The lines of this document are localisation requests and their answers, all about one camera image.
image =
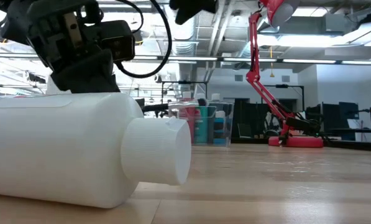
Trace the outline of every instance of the white plastic bottle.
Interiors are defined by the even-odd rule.
[[[0,98],[0,195],[112,208],[140,181],[184,183],[190,161],[186,121],[123,93]]]

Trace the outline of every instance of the ceiling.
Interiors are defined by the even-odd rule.
[[[125,20],[136,29],[140,17],[128,7],[115,1],[98,1],[104,6],[105,20]],[[220,2],[222,13],[201,12],[183,26],[174,23],[175,14],[168,9],[168,1],[159,1],[165,10],[173,33],[173,55],[181,56],[231,56],[250,57],[248,17],[257,10],[256,1],[226,0]],[[148,1],[137,1],[143,5],[145,22],[142,28],[143,43],[136,47],[137,55],[164,55],[167,50],[167,33],[164,24]],[[359,21],[371,13],[370,0],[328,1],[301,0],[297,15],[292,17],[276,32],[260,23],[259,45],[261,57],[273,58],[319,58],[319,59],[370,59],[371,27],[359,27]],[[359,41],[355,37],[364,37]],[[8,41],[0,43],[0,53],[34,53],[32,48]],[[127,63],[126,68],[137,73],[152,71],[156,63]],[[200,80],[204,74],[195,67],[205,64],[169,63],[159,73],[163,80]],[[270,63],[262,63],[262,69],[270,68]],[[292,69],[299,72],[305,67],[294,64],[278,64],[275,68]],[[0,85],[34,85],[29,81],[29,73],[46,78],[51,70],[39,60],[0,58]],[[124,88],[160,88],[153,78],[133,80],[115,71],[119,86]],[[40,93],[38,88],[31,90]]]

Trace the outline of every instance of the ceiling duct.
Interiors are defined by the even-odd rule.
[[[173,36],[173,49],[172,52],[176,56],[195,56],[195,27],[196,20],[192,17],[190,20],[186,21],[183,25],[178,25],[175,23],[176,12],[170,9],[170,6],[165,6],[165,12],[168,17],[170,28],[172,29]],[[179,80],[192,81],[191,74],[194,70],[194,65],[190,63],[180,63],[180,75]]]

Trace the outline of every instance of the wooden table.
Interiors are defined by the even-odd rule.
[[[195,147],[181,187],[141,183],[112,210],[0,196],[0,223],[371,223],[371,152]]]

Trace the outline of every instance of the bottle cap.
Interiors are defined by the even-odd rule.
[[[197,99],[197,100],[199,100],[199,99],[206,99],[206,94],[204,94],[204,93],[198,93],[198,94],[196,94],[195,99]]]
[[[137,182],[184,184],[191,165],[191,133],[183,119],[133,119],[122,140],[121,162]]]
[[[213,100],[213,101],[220,101],[221,100],[220,94],[219,93],[213,93],[211,95],[211,100]]]
[[[225,111],[217,111],[216,118],[225,118]]]
[[[183,99],[191,99],[192,98],[192,92],[185,91],[183,92]]]

